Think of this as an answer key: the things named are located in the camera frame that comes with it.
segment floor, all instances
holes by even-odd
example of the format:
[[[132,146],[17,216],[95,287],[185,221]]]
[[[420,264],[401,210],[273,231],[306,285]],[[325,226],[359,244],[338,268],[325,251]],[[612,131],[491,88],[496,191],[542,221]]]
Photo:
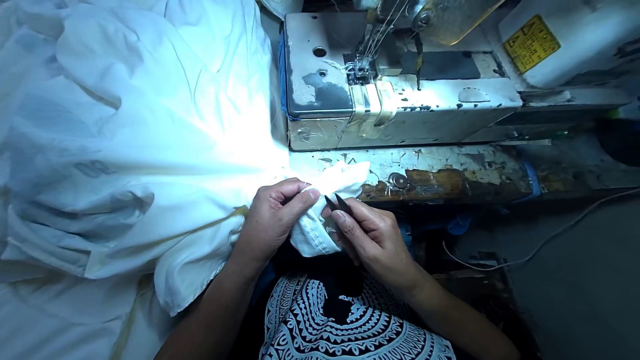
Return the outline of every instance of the floor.
[[[488,211],[458,238],[456,255],[483,250],[522,259],[594,201],[530,202],[506,215]],[[528,263],[508,267],[542,358],[640,358],[639,216],[638,195],[606,202]]]

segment fabric pile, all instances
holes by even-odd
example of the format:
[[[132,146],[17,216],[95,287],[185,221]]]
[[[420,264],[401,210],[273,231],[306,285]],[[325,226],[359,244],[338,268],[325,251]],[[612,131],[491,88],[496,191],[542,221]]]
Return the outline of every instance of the fabric pile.
[[[297,175],[258,6],[9,0],[0,69],[0,357],[152,357],[257,189]],[[357,196],[369,165],[333,168],[321,192]],[[323,206],[305,256],[339,250]]]

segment sewing machine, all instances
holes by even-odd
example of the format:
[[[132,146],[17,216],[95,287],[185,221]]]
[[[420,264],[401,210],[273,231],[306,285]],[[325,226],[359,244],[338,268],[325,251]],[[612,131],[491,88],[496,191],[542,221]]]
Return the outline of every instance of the sewing machine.
[[[570,37],[584,25],[567,30],[554,13],[537,13],[536,1],[494,11],[502,1],[355,0],[361,12],[288,14],[280,71],[290,148],[530,142],[565,136],[631,101],[578,75],[614,74],[640,55],[584,69]],[[572,6],[567,12],[583,19],[582,5]],[[600,47],[637,37],[628,22]]]

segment metal plate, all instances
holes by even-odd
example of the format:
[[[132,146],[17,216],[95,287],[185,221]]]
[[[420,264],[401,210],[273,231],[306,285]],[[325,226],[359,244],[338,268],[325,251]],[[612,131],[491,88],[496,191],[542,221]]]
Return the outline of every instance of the metal plate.
[[[343,54],[353,53],[364,27],[365,13],[290,13],[285,17],[290,115],[302,119],[351,116]],[[326,55],[318,57],[314,49]]]

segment yellow warning sticker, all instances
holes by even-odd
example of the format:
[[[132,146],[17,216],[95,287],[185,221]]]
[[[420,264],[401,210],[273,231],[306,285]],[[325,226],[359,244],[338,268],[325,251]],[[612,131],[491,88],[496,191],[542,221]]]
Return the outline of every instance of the yellow warning sticker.
[[[503,46],[520,73],[524,74],[560,49],[561,45],[542,17],[535,15],[511,35]]]

